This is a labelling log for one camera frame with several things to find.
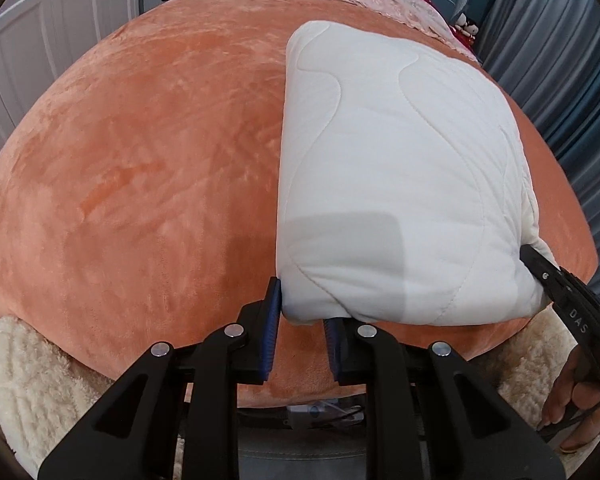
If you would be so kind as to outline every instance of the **metal bolt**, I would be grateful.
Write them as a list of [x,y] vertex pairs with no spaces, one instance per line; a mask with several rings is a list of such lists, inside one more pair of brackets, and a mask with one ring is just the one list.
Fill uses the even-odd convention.
[[156,357],[163,357],[169,353],[169,350],[167,343],[156,343],[151,347],[151,354]]
[[361,325],[358,327],[358,335],[361,337],[375,337],[378,329],[373,325]]
[[433,353],[435,355],[439,355],[440,357],[446,357],[449,354],[451,354],[451,346],[449,346],[448,343],[445,343],[444,341],[438,341],[437,343],[433,343],[431,349],[433,350]]
[[237,323],[228,325],[224,329],[224,335],[229,337],[240,337],[242,334],[244,334],[244,327],[242,325],[238,325]]

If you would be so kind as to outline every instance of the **gray curtain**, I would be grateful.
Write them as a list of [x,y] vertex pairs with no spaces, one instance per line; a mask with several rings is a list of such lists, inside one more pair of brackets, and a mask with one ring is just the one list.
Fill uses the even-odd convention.
[[[475,48],[553,150],[600,256],[600,6],[496,0]],[[590,284],[600,294],[600,268]]]

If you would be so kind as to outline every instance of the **human hand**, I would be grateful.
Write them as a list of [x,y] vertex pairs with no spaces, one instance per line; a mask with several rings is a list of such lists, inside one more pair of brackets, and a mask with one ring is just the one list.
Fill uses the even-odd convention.
[[[541,426],[560,422],[570,400],[580,410],[588,410],[600,402],[600,383],[576,384],[575,382],[574,374],[580,358],[583,358],[582,349],[576,346],[569,354],[567,362],[544,402]],[[580,423],[576,430],[560,444],[560,450],[564,453],[573,453],[592,442],[599,434],[600,408]]]

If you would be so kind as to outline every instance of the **white folded quilt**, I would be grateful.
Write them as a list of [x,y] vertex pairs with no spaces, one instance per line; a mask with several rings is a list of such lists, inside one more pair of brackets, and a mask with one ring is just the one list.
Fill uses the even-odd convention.
[[309,22],[287,46],[276,265],[283,312],[469,325],[546,305],[516,120],[479,70],[410,40]]

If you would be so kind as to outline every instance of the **red cloth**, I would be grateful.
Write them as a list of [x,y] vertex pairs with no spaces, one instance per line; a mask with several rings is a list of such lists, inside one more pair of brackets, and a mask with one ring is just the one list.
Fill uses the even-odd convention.
[[[427,2],[431,7],[433,7],[434,9],[436,9],[436,11],[438,12],[438,14],[440,14],[440,11],[436,8],[436,6],[433,4],[433,2],[431,0],[424,0],[424,1]],[[451,30],[451,33],[456,37],[456,39],[458,39],[458,41],[460,43],[462,43],[465,47],[467,47],[473,53],[474,50],[472,49],[472,46],[469,43],[469,38],[466,37],[462,32],[458,32],[453,27],[453,25],[449,25],[448,27],[449,27],[449,30]]]

